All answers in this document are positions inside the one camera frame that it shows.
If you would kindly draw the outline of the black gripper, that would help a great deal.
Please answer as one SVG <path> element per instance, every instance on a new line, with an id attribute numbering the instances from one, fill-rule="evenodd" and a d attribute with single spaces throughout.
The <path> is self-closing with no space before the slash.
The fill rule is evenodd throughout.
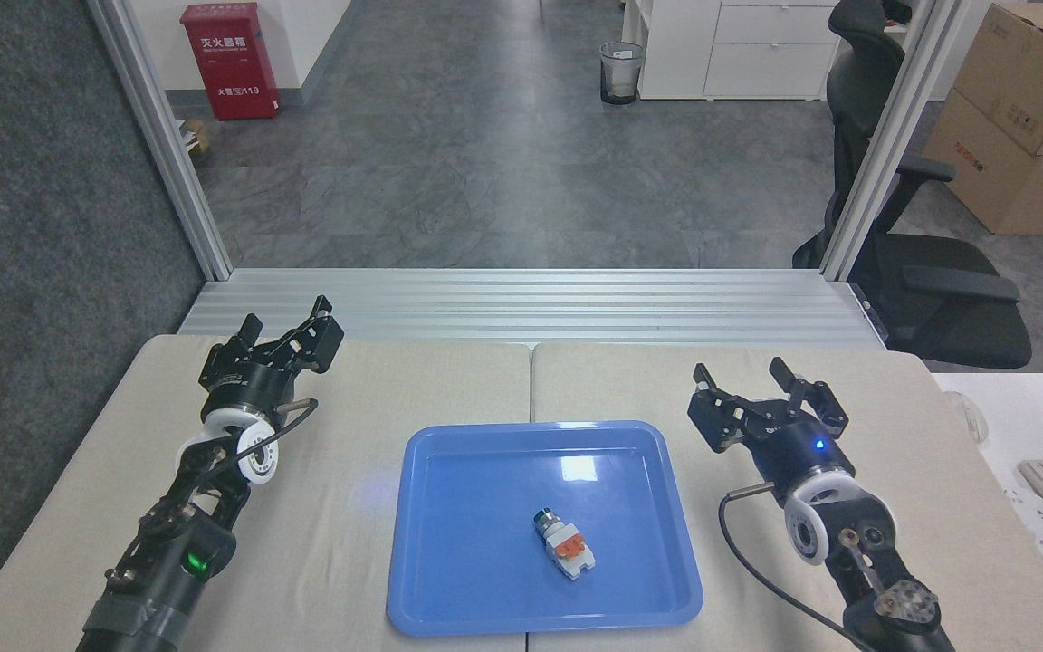
<path id="1" fill-rule="evenodd" d="M 706 366 L 695 364 L 687 416 L 707 445 L 721 454 L 744 443 L 761 479 L 773 483 L 771 496 L 778 504 L 814 475 L 840 470 L 854 477 L 856 467 L 833 440 L 849 418 L 828 384 L 794 375 L 782 358 L 771 359 L 769 372 L 786 397 L 765 407 L 720 389 Z M 816 418 L 800 420 L 804 404 Z"/>
<path id="2" fill-rule="evenodd" d="M 270 424 L 283 422 L 278 406 L 293 400 L 295 376 L 306 369 L 324 375 L 340 349 L 344 331 L 331 311 L 331 301 L 319 294 L 301 325 L 258 345 L 258 355 L 254 346 L 263 322 L 249 313 L 227 342 L 208 352 L 199 376 L 200 387 L 208 392 L 200 420 L 207 421 L 216 409 L 234 408 Z"/>

